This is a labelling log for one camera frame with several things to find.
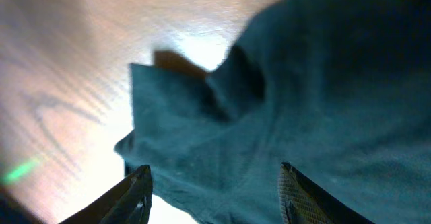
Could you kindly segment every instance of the cloth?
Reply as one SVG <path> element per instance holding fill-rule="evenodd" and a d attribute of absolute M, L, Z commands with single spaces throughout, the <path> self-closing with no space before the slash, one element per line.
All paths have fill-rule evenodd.
<path fill-rule="evenodd" d="M 199 223 L 281 223 L 289 161 L 375 223 L 431 223 L 431 1 L 283 0 L 205 80 L 131 65 L 115 150 Z"/>

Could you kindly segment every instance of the teal cloth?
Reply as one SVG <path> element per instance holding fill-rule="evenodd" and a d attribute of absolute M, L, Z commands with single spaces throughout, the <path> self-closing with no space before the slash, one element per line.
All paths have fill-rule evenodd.
<path fill-rule="evenodd" d="M 115 150 L 200 223 L 281 223 L 289 161 L 375 223 L 431 223 L 431 1 L 283 0 L 205 78 L 131 65 Z"/>

